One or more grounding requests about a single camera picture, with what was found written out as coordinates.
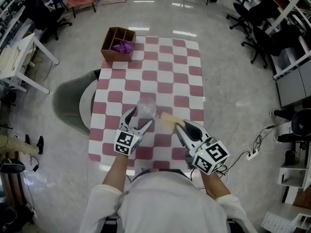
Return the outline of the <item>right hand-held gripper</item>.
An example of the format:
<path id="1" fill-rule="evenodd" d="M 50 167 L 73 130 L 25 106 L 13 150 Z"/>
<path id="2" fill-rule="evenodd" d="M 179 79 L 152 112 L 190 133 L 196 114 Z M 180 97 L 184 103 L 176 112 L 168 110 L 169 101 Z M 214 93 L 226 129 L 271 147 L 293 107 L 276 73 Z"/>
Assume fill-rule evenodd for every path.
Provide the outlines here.
<path id="1" fill-rule="evenodd" d="M 214 173 L 225 164 L 230 153 L 220 140 L 210 137 L 206 128 L 201 124 L 190 120 L 184 120 L 184 124 L 184 126 L 175 124 L 175 132 L 182 146 L 187 149 L 186 163 L 189 168 L 196 167 L 205 174 Z M 206 142 L 191 155 L 189 153 L 191 141 L 199 140 Z"/>

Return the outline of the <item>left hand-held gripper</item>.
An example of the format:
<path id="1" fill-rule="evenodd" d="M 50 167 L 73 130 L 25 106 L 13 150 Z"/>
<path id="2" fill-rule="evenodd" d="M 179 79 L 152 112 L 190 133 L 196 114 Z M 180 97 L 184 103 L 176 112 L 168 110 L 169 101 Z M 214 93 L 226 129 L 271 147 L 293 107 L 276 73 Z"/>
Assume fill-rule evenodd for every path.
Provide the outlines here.
<path id="1" fill-rule="evenodd" d="M 136 107 L 131 108 L 120 117 L 119 127 L 116 131 L 114 140 L 114 152 L 130 156 L 139 146 L 142 136 L 151 126 L 153 119 L 148 119 L 140 129 L 132 128 L 132 131 L 125 132 L 129 128 L 129 123 L 135 114 L 136 109 Z"/>

